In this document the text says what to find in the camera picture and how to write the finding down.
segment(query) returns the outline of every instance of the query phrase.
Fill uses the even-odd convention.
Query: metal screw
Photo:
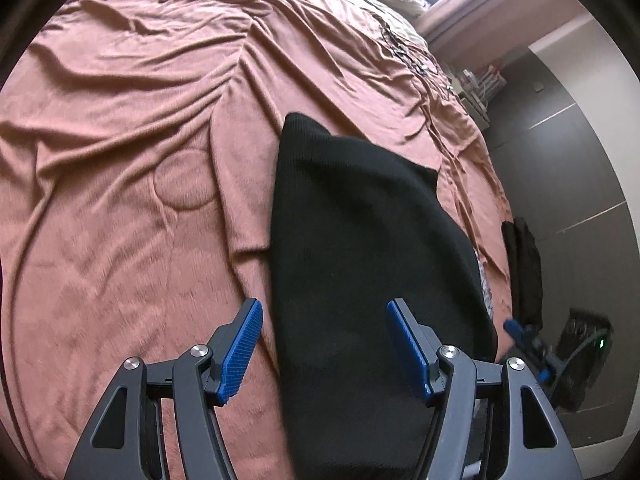
[[[444,345],[440,349],[440,352],[447,359],[453,359],[456,355],[458,355],[458,349],[453,345]]]
[[[124,366],[125,370],[135,370],[140,366],[140,358],[130,357],[129,359],[125,359],[122,366]]]
[[[510,357],[507,362],[514,370],[524,370],[524,361],[519,357]]]
[[[202,357],[209,353],[209,347],[207,345],[196,345],[191,347],[191,355],[194,357]]]

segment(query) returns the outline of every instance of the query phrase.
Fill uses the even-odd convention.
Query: pink blanket
[[[290,111],[436,168],[442,205],[485,264],[496,325],[509,315],[510,208],[482,136],[424,45],[407,41],[427,78],[392,56],[361,7],[70,0],[18,63],[0,99],[2,354],[28,453],[48,478],[63,477],[125,358],[177,357],[245,296],[268,308]],[[292,478],[266,314],[240,393],[219,411],[239,480]],[[0,416],[15,436],[4,399]]]

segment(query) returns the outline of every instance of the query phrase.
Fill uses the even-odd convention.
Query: pink cloth
[[[175,358],[255,296],[262,340],[220,425],[239,480],[293,477],[266,258],[290,111],[438,170],[438,197],[485,264],[504,352],[509,205],[447,79],[409,48],[436,75],[412,74],[347,0],[70,0],[47,23],[0,100],[2,354],[45,476],[63,477],[125,358]],[[14,434],[7,413],[0,402]]]

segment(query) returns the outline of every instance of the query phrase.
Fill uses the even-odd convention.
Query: bed
[[[64,476],[124,358],[176,357],[247,296],[267,307],[263,336],[220,425],[239,479],[293,478],[266,258],[290,111],[438,171],[490,284],[498,355],[510,346],[509,204],[424,40],[377,0],[69,0],[0,97],[2,357],[21,438],[5,398],[0,420],[46,478]],[[181,478],[171,431],[166,444]]]

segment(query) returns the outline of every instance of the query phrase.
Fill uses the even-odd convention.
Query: folded black clothing
[[[404,298],[441,341],[493,361],[474,249],[437,172],[286,117],[271,218],[272,315],[287,441],[301,480],[410,478],[431,420],[385,329]]]
[[[542,266],[536,239],[524,218],[502,223],[511,278],[513,319],[542,329]]]

